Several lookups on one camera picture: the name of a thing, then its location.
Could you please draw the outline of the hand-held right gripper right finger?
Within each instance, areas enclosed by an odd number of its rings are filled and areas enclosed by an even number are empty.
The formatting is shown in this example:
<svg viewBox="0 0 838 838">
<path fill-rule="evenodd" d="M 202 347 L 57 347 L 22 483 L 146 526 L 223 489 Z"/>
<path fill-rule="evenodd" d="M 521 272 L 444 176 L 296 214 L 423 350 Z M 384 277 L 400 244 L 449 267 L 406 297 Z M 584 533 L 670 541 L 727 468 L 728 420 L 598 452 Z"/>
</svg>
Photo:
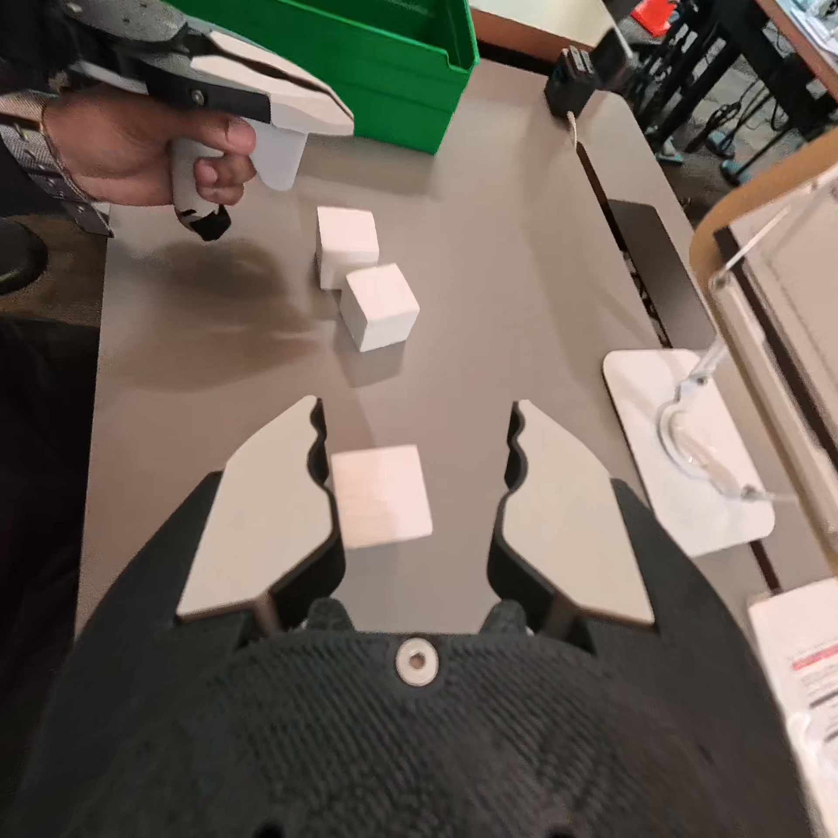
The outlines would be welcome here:
<svg viewBox="0 0 838 838">
<path fill-rule="evenodd" d="M 608 470 L 530 400 L 512 405 L 487 578 L 526 629 L 569 639 L 593 618 L 652 629 L 655 612 Z"/>
</svg>

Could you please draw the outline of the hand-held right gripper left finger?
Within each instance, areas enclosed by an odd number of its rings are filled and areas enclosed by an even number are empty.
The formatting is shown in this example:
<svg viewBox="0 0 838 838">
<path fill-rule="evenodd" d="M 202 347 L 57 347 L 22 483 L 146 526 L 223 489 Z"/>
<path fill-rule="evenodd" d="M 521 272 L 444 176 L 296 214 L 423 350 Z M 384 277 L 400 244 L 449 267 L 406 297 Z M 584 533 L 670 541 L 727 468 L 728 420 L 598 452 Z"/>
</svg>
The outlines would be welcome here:
<svg viewBox="0 0 838 838">
<path fill-rule="evenodd" d="M 323 401 L 305 395 L 228 459 L 175 615 L 194 623 L 249 613 L 262 634 L 301 627 L 346 571 L 327 486 Z"/>
</svg>

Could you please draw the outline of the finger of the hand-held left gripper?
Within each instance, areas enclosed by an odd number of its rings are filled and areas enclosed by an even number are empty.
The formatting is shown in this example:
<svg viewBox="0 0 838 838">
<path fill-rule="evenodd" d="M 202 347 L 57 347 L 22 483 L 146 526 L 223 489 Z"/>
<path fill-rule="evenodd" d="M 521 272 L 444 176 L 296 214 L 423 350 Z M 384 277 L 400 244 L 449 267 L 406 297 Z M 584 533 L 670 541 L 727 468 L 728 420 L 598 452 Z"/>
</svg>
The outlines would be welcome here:
<svg viewBox="0 0 838 838">
<path fill-rule="evenodd" d="M 246 120 L 257 134 L 251 161 L 261 181 L 277 192 L 294 184 L 311 134 L 354 134 L 354 115 L 332 88 L 284 58 L 204 55 L 192 58 L 190 68 L 225 81 L 237 92 L 267 96 L 269 116 Z"/>
<path fill-rule="evenodd" d="M 328 84 L 288 59 L 226 32 L 209 31 L 208 40 L 213 44 L 215 53 L 221 57 L 244 65 L 261 76 L 287 80 L 306 89 L 318 90 L 343 108 L 343 101 Z"/>
</svg>

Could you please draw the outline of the white foam cube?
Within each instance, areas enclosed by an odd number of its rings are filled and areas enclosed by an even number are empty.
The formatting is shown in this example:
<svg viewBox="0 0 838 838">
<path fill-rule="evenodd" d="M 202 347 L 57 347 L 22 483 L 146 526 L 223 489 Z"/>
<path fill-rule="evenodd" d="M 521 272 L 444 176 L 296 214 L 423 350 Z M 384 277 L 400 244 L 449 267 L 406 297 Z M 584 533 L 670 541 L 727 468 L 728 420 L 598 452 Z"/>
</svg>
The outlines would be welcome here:
<svg viewBox="0 0 838 838">
<path fill-rule="evenodd" d="M 348 273 L 379 263 L 380 246 L 369 210 L 321 205 L 316 232 L 319 288 L 323 291 L 340 290 Z"/>
<path fill-rule="evenodd" d="M 407 341 L 420 310 L 395 263 L 351 271 L 341 289 L 340 315 L 361 353 Z"/>
<path fill-rule="evenodd" d="M 417 446 L 335 453 L 330 468 L 345 549 L 363 550 L 432 534 Z"/>
</svg>

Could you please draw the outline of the person's left forearm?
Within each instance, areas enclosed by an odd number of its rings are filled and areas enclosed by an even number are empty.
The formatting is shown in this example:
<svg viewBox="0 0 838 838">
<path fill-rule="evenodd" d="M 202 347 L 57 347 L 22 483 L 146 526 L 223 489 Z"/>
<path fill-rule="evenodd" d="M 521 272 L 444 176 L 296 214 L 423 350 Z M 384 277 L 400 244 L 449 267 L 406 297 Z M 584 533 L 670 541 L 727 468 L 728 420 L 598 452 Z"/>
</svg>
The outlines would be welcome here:
<svg viewBox="0 0 838 838">
<path fill-rule="evenodd" d="M 42 91 L 41 80 L 1 60 L 1 92 L 21 89 Z M 66 215 L 58 200 L 49 196 L 18 166 L 10 152 L 1 150 L 1 216 Z"/>
</svg>

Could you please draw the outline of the grey desk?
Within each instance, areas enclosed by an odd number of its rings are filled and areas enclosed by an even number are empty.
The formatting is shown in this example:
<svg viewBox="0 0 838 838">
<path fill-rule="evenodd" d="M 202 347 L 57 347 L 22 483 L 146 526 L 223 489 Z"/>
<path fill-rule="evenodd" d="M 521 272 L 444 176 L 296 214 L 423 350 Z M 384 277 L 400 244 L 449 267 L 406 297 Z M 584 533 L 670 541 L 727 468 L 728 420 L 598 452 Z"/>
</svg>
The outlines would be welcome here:
<svg viewBox="0 0 838 838">
<path fill-rule="evenodd" d="M 170 209 L 112 210 L 76 633 L 204 475 L 305 395 L 329 453 L 421 457 L 432 534 L 348 555 L 338 595 L 365 629 L 481 623 L 513 401 L 642 493 L 602 360 L 657 336 L 543 85 L 484 62 L 436 155 L 313 138 L 294 190 L 250 184 L 214 244 Z M 420 303 L 406 343 L 354 348 L 315 276 L 321 204 L 374 214 Z"/>
</svg>

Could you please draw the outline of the person's left hand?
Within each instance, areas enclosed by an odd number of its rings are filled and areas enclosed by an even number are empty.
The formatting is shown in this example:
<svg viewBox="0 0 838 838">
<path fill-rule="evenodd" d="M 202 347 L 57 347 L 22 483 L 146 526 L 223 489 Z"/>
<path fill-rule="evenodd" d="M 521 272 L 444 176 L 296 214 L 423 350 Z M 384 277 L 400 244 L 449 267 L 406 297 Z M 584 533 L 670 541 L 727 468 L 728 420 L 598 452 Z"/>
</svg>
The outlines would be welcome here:
<svg viewBox="0 0 838 838">
<path fill-rule="evenodd" d="M 251 162 L 255 131 L 223 112 L 176 110 L 99 85 L 60 95 L 45 106 L 41 122 L 71 179 L 99 202 L 173 204 L 171 152 L 178 139 L 221 152 L 194 163 L 195 188 L 212 204 L 237 204 L 257 174 Z"/>
</svg>

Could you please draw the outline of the green plastic bin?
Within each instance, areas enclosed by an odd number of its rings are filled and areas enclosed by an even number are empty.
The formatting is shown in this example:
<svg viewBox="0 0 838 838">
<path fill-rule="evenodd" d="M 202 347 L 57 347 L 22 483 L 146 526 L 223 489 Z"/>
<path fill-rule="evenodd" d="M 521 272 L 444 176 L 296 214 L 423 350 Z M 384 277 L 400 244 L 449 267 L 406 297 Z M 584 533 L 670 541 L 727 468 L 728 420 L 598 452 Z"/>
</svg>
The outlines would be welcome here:
<svg viewBox="0 0 838 838">
<path fill-rule="evenodd" d="M 438 152 L 478 63 L 466 1 L 173 1 L 326 82 L 358 137 Z"/>
</svg>

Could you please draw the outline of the white stand base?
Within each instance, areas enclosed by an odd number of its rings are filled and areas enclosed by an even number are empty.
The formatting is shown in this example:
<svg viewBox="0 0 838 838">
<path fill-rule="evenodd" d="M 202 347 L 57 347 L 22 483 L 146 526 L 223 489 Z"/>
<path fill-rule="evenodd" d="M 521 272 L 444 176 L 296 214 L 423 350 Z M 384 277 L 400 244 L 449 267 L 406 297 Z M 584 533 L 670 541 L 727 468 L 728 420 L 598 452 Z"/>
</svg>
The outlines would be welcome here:
<svg viewBox="0 0 838 838">
<path fill-rule="evenodd" d="M 691 558 L 772 534 L 764 487 L 714 381 L 720 339 L 690 350 L 617 350 L 602 373 L 651 508 Z"/>
</svg>

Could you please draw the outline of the metal wristwatch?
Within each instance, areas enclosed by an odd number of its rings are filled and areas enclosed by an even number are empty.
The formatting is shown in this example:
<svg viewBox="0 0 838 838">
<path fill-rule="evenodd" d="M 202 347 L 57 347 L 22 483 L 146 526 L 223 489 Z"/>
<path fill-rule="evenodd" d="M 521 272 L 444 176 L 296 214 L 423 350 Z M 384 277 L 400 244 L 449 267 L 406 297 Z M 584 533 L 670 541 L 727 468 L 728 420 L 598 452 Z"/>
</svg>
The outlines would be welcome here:
<svg viewBox="0 0 838 838">
<path fill-rule="evenodd" d="M 95 202 L 69 175 L 45 130 L 57 94 L 24 89 L 1 95 L 1 139 L 16 164 L 84 232 L 110 238 L 110 206 Z"/>
</svg>

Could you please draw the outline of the clear acrylic holder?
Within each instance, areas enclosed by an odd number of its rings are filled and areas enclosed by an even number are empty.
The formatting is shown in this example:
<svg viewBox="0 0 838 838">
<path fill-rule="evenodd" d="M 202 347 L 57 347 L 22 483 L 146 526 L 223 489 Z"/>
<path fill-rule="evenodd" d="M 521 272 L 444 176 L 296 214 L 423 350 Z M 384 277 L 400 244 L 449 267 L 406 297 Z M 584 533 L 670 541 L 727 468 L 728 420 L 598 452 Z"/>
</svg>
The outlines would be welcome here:
<svg viewBox="0 0 838 838">
<path fill-rule="evenodd" d="M 836 516 L 836 362 L 806 314 L 804 288 L 814 288 L 817 275 L 803 264 L 823 250 L 816 218 L 835 202 L 836 170 L 829 170 L 720 230 L 732 252 L 708 277 L 706 295 L 721 331 L 658 419 L 661 444 L 687 477 L 742 503 L 804 501 L 828 519 Z M 768 423 L 793 494 L 735 476 L 687 433 L 690 410 L 730 350 Z"/>
</svg>

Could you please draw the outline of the person's dark clothing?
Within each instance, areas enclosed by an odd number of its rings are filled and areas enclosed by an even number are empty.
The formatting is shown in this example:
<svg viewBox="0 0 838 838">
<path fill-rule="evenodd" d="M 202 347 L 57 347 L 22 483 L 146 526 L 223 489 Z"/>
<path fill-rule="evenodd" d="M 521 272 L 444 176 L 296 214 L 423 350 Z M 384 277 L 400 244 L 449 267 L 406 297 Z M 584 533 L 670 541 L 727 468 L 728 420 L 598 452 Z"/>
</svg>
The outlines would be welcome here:
<svg viewBox="0 0 838 838">
<path fill-rule="evenodd" d="M 25 749 L 72 639 L 99 331 L 2 315 L 2 758 Z"/>
</svg>

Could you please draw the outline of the black chair base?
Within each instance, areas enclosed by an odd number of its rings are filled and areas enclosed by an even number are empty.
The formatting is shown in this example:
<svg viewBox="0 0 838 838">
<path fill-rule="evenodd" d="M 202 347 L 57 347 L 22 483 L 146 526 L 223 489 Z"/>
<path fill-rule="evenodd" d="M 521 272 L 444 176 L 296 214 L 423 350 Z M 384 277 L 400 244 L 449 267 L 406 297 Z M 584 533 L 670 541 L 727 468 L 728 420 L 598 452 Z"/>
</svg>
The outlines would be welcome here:
<svg viewBox="0 0 838 838">
<path fill-rule="evenodd" d="M 21 222 L 1 218 L 1 296 L 31 285 L 47 266 L 45 242 Z"/>
</svg>

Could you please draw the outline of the wood-edged table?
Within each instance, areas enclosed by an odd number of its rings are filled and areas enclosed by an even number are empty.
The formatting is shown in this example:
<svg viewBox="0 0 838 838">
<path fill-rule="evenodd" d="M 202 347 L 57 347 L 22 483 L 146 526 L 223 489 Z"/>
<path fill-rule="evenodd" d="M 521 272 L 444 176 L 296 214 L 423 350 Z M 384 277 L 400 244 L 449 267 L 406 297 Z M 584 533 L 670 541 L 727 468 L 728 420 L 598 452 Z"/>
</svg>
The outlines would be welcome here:
<svg viewBox="0 0 838 838">
<path fill-rule="evenodd" d="M 615 21 L 601 1 L 468 1 L 478 53 L 494 62 L 552 66 L 569 46 L 596 47 Z"/>
</svg>

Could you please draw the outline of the white printed paper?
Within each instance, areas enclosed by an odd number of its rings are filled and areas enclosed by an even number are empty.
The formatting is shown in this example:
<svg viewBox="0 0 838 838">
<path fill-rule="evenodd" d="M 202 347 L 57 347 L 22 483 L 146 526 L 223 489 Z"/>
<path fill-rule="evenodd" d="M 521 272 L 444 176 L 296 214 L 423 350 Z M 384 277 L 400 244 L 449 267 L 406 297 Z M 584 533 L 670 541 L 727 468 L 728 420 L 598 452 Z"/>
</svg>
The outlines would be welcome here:
<svg viewBox="0 0 838 838">
<path fill-rule="evenodd" d="M 762 669 L 780 708 L 817 836 L 837 836 L 837 581 L 749 606 Z"/>
</svg>

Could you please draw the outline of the small black box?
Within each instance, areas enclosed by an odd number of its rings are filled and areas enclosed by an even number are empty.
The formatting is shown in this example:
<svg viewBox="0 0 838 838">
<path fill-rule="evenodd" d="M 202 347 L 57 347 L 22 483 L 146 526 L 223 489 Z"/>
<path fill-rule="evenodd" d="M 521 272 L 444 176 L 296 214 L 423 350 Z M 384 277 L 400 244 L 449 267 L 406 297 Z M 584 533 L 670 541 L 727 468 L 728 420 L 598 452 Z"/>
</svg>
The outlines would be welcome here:
<svg viewBox="0 0 838 838">
<path fill-rule="evenodd" d="M 550 113 L 567 123 L 577 119 L 600 81 L 588 51 L 574 45 L 562 49 L 544 89 Z"/>
</svg>

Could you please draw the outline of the black table frame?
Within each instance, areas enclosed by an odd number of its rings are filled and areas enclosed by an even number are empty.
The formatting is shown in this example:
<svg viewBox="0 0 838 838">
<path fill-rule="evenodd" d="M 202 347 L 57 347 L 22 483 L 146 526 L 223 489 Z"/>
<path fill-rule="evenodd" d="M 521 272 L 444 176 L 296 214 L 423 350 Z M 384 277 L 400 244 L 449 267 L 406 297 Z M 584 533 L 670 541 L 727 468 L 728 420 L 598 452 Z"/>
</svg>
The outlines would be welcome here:
<svg viewBox="0 0 838 838">
<path fill-rule="evenodd" d="M 813 94 L 813 71 L 795 53 L 781 54 L 765 33 L 768 23 L 756 2 L 675 3 L 669 31 L 643 57 L 628 93 L 653 152 L 664 152 L 666 142 L 739 59 L 783 111 L 785 127 L 810 137 L 825 124 L 835 99 L 829 92 Z"/>
</svg>

